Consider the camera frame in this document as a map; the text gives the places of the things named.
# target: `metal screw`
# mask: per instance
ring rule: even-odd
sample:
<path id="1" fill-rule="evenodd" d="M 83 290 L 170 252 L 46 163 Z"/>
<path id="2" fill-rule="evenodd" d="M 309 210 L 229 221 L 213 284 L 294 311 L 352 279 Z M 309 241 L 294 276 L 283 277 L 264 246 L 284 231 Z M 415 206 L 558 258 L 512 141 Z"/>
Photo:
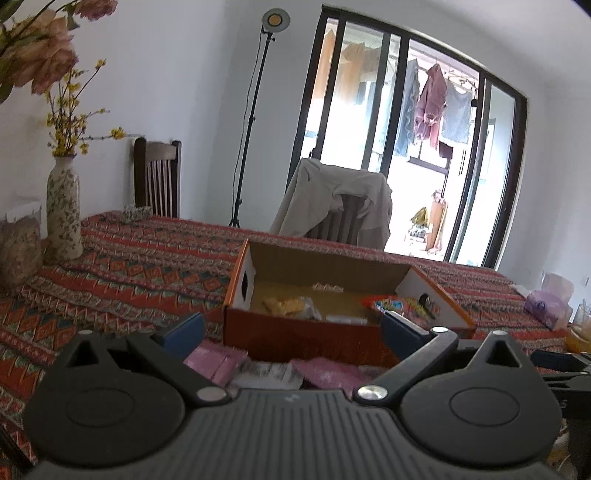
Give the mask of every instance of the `metal screw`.
<path id="1" fill-rule="evenodd" d="M 379 385 L 365 385 L 357 390 L 357 395 L 364 400 L 383 400 L 388 396 L 388 390 Z"/>
<path id="2" fill-rule="evenodd" d="M 205 387 L 197 392 L 199 400 L 203 400 L 208 403 L 214 403 L 226 398 L 228 394 L 223 388 L 220 387 Z"/>

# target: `flower vase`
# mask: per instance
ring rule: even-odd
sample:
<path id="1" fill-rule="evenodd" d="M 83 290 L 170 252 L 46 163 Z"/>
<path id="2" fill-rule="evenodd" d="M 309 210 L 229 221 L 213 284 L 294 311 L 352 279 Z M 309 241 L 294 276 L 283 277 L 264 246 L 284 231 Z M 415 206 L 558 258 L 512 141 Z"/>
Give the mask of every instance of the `flower vase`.
<path id="1" fill-rule="evenodd" d="M 80 179 L 72 165 L 75 155 L 54 157 L 47 179 L 46 262 L 74 260 L 82 255 Z"/>

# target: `patterned tablecloth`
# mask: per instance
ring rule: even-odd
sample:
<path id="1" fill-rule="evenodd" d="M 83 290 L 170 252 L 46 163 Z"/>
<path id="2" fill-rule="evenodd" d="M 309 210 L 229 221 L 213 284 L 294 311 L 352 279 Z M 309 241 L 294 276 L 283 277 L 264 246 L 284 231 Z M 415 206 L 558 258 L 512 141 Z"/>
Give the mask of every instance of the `patterned tablecloth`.
<path id="1" fill-rule="evenodd" d="M 528 351 L 563 348 L 562 335 L 525 313 L 523 298 L 509 287 L 511 282 L 492 270 L 185 220 L 154 218 L 123 225 L 118 218 L 106 213 L 84 221 L 81 258 L 45 267 L 14 296 L 0 297 L 0 421 L 31 458 L 22 433 L 23 408 L 77 330 L 123 336 L 203 312 L 208 335 L 221 339 L 222 302 L 247 238 L 415 265 L 472 316 L 478 325 L 476 338 L 500 328 Z"/>

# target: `plastic bag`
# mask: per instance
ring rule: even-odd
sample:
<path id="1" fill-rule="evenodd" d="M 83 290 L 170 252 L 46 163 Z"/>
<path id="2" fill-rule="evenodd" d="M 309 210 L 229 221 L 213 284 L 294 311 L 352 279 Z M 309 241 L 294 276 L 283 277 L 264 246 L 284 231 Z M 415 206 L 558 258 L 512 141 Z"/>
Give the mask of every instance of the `plastic bag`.
<path id="1" fill-rule="evenodd" d="M 262 299 L 271 314 L 278 317 L 290 317 L 299 320 L 322 320 L 322 315 L 310 297 L 295 297 L 278 300 L 274 297 Z"/>
<path id="2" fill-rule="evenodd" d="M 550 330 L 566 328 L 569 321 L 566 315 L 568 306 L 568 303 L 546 290 L 534 290 L 525 299 L 525 310 Z"/>
<path id="3" fill-rule="evenodd" d="M 340 388 L 347 398 L 353 396 L 354 389 L 372 380 L 369 375 L 361 373 L 359 367 L 333 362 L 322 357 L 308 361 L 292 360 L 291 364 L 314 386 L 325 390 Z"/>
<path id="4" fill-rule="evenodd" d="M 183 363 L 220 387 L 225 387 L 247 358 L 244 350 L 205 339 Z"/>
<path id="5" fill-rule="evenodd" d="M 397 295 L 374 295 L 365 297 L 361 300 L 361 303 L 363 306 L 373 310 L 380 316 L 384 310 L 388 312 L 396 312 L 424 330 L 429 330 L 431 328 L 427 311 L 423 306 L 419 305 L 418 300 L 416 299 L 398 297 Z"/>

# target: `hanging laundry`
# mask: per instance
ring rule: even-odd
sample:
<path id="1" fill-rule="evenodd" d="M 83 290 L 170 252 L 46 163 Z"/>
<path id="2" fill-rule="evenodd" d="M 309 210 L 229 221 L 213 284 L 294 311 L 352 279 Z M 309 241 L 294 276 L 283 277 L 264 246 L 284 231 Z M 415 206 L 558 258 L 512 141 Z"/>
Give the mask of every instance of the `hanging laundry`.
<path id="1" fill-rule="evenodd" d="M 335 98 L 343 103 L 355 103 L 363 70 L 364 43 L 352 43 L 341 53 L 335 84 Z"/>
<path id="2" fill-rule="evenodd" d="M 439 142 L 439 156 L 451 160 L 453 158 L 453 147 L 446 143 Z"/>
<path id="3" fill-rule="evenodd" d="M 368 84 L 366 82 L 361 82 L 359 84 L 359 89 L 357 90 L 357 98 L 355 99 L 355 105 L 363 105 L 365 101 L 365 93 L 367 92 Z"/>
<path id="4" fill-rule="evenodd" d="M 335 50 L 335 41 L 335 32 L 329 30 L 324 36 L 324 41 L 322 42 L 318 70 L 316 71 L 316 81 L 314 81 L 314 90 L 312 92 L 312 100 L 324 98 L 326 84 L 328 83 L 329 79 L 330 61 Z"/>
<path id="5" fill-rule="evenodd" d="M 406 157 L 408 146 L 414 143 L 414 118 L 420 90 L 421 85 L 418 82 L 418 61 L 414 59 L 407 63 L 407 72 L 404 79 L 402 107 L 398 120 L 396 141 L 394 142 L 394 155 L 398 157 Z"/>
<path id="6" fill-rule="evenodd" d="M 446 107 L 443 111 L 439 137 L 445 142 L 468 144 L 472 93 L 460 93 L 449 80 L 447 82 Z"/>
<path id="7" fill-rule="evenodd" d="M 366 48 L 363 53 L 363 65 L 361 67 L 361 81 L 375 82 L 378 79 L 379 57 L 381 48 Z"/>
<path id="8" fill-rule="evenodd" d="M 383 105 L 392 105 L 392 101 L 394 100 L 394 83 L 395 83 L 395 78 L 392 76 L 392 78 L 390 78 L 390 80 L 386 84 L 387 88 L 388 88 L 388 96 L 385 99 L 384 99 L 384 97 L 382 97 L 382 103 L 384 101 L 386 102 L 386 103 L 383 103 Z M 392 113 L 390 108 L 387 108 L 386 110 L 387 111 L 386 111 L 385 115 L 378 115 L 378 124 L 377 124 L 376 134 L 375 134 L 374 152 L 376 152 L 379 155 L 382 155 L 384 153 L 384 146 L 386 143 L 386 136 L 388 135 L 390 116 Z"/>
<path id="9" fill-rule="evenodd" d="M 418 140 L 429 138 L 431 146 L 437 148 L 439 122 L 447 96 L 447 85 L 438 63 L 427 71 L 427 75 L 429 78 L 415 112 L 415 133 Z"/>

